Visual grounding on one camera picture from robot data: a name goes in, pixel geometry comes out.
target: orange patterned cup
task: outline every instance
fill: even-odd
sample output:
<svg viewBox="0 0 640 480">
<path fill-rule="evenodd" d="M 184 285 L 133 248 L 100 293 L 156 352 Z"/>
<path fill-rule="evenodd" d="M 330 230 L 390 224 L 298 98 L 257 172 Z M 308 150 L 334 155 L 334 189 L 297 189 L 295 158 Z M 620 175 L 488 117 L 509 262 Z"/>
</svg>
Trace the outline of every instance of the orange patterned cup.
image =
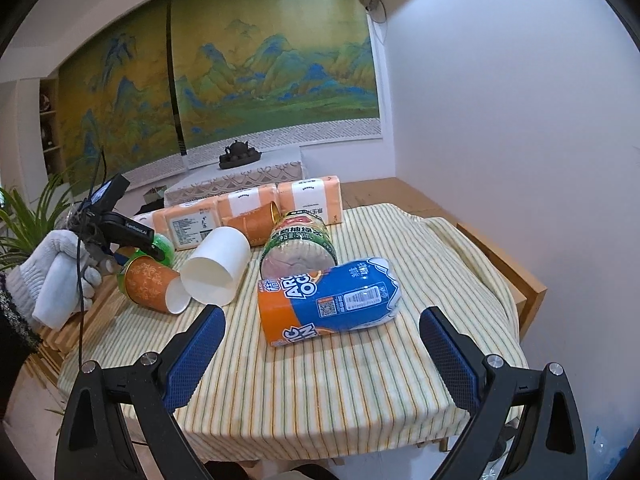
<svg viewBox="0 0 640 480">
<path fill-rule="evenodd" d="M 269 202 L 258 209 L 253 209 L 238 216 L 222 219 L 222 225 L 238 229 L 251 247 L 259 247 L 267 243 L 271 231 L 280 221 L 280 211 L 275 202 Z"/>
<path fill-rule="evenodd" d="M 134 303 L 166 314 L 182 313 L 191 301 L 180 274 L 151 256 L 129 260 L 118 275 L 118 286 Z"/>
</svg>

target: orange tissue package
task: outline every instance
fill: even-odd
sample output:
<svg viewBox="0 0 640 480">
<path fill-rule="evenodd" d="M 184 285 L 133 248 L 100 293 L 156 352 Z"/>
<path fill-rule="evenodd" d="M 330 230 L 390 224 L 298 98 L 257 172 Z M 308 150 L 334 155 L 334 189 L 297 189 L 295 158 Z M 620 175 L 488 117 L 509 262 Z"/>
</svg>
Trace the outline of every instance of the orange tissue package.
<svg viewBox="0 0 640 480">
<path fill-rule="evenodd" d="M 278 184 L 278 196 L 283 215 L 306 210 L 319 216 L 325 225 L 342 222 L 342 194 L 336 176 Z"/>
<path fill-rule="evenodd" d="M 218 215 L 221 219 L 240 216 L 271 202 L 275 202 L 276 207 L 280 203 L 275 184 L 234 191 L 218 197 Z"/>
<path fill-rule="evenodd" d="M 133 219 L 174 242 L 175 250 L 196 248 L 216 227 L 220 227 L 220 216 L 216 204 L 218 197 L 212 196 L 174 205 Z"/>
</svg>

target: gloved hand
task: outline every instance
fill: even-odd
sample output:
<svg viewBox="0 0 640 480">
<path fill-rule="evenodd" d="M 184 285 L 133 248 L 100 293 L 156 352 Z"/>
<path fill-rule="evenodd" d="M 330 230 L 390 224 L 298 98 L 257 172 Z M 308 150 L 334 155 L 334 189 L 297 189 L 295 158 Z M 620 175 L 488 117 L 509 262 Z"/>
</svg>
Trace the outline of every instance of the gloved hand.
<svg viewBox="0 0 640 480">
<path fill-rule="evenodd" d="M 33 309 L 51 264 L 59 253 L 67 254 L 75 260 L 77 246 L 78 236 L 76 234 L 67 230 L 52 231 L 41 241 L 27 261 L 12 270 L 6 277 L 7 290 L 12 295 L 18 312 L 33 328 L 39 328 L 39 323 L 33 319 Z M 95 269 L 94 265 L 95 262 L 90 259 L 84 244 L 81 243 L 80 268 L 83 269 L 87 266 L 82 279 L 85 310 L 88 310 L 92 305 L 91 298 L 95 294 L 94 287 L 102 283 L 100 272 Z M 77 281 L 75 274 L 68 278 L 74 282 Z M 77 312 L 80 308 L 79 303 L 74 308 Z"/>
</svg>

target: landscape painting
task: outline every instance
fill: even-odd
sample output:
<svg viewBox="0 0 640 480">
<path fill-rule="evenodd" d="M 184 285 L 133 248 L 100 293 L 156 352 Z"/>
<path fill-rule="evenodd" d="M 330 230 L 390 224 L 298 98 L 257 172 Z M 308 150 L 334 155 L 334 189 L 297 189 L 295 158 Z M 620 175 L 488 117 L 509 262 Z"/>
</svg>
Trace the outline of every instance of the landscape painting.
<svg viewBox="0 0 640 480">
<path fill-rule="evenodd" d="M 167 12 L 167 0 L 143 6 L 60 67 L 57 114 L 76 192 L 88 189 L 101 146 L 109 174 L 179 153 L 167 70 Z"/>
<path fill-rule="evenodd" d="M 377 118 L 358 0 L 172 0 L 186 147 L 286 126 Z"/>
</svg>

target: paper cup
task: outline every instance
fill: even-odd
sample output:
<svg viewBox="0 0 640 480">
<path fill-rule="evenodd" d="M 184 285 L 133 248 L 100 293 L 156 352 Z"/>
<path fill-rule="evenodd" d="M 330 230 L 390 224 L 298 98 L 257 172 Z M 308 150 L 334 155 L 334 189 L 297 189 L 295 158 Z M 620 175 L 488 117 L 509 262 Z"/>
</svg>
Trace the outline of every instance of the paper cup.
<svg viewBox="0 0 640 480">
<path fill-rule="evenodd" d="M 191 301 L 180 274 L 151 256 L 136 256 L 118 274 L 120 291 L 131 301 L 166 314 L 181 314 Z"/>
<path fill-rule="evenodd" d="M 231 218 L 223 218 L 222 225 L 238 229 L 249 240 L 251 247 L 267 243 L 271 231 L 280 221 L 280 212 L 275 202 Z"/>
<path fill-rule="evenodd" d="M 250 258 L 246 237 L 233 227 L 219 227 L 182 266 L 182 284 L 200 303 L 225 306 L 234 300 Z"/>
</svg>

